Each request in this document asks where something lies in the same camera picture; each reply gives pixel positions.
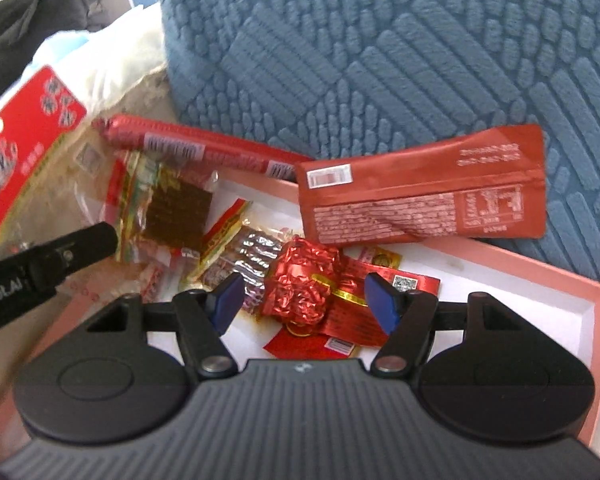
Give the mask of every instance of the nutrition label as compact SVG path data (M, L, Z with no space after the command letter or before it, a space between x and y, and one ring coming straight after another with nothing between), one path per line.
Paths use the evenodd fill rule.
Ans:
M482 227L485 233L504 232L507 225L524 219L521 186L491 187L462 193L463 225Z
M521 186L314 208L323 244L505 232L524 218Z
M314 218L323 244L458 232L453 193L316 207Z

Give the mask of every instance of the red label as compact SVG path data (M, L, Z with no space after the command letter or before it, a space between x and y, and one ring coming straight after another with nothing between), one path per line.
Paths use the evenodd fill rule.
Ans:
M347 355L329 348L329 340L328 336L322 334L297 336L283 326L264 349L278 359L346 359Z
M0 111L0 226L49 147L85 115L49 67L40 69Z

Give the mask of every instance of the embossed pattern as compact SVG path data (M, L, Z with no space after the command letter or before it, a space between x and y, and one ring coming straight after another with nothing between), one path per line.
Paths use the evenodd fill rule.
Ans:
M180 119L320 158L545 132L548 225L600 280L600 0L162 0Z

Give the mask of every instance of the qr code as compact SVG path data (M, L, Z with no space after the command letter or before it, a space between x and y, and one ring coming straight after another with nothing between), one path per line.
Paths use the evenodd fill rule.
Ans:
M418 286L418 280L408 278L407 276L396 276L392 285L396 290L406 292L407 290L415 289Z
M91 176L96 176L102 165L102 155L88 142L85 142L75 157L75 161L84 171Z

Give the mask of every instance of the red candy wrapper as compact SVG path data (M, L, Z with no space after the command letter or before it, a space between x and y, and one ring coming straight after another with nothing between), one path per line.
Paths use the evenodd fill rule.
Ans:
M286 325L264 349L278 359L346 359L354 349L344 341L323 334L298 335L294 325Z
M403 292L417 289L437 295L440 288L437 278L381 267L347 256L340 257L340 265L336 269L340 269L337 285L331 284L321 321L318 324L287 322L265 350L278 358L334 359L348 357L352 349L345 348L347 343L352 346L382 346L387 335L365 301L365 278L370 272L377 272Z
M440 280L404 270L380 267L343 257L338 288L331 294L327 314L317 332L360 346L382 346L387 335L382 331L365 301L365 278L377 272L401 291L417 288L438 294Z
M320 323L340 273L340 258L335 248L295 236L265 279L264 316L299 325Z

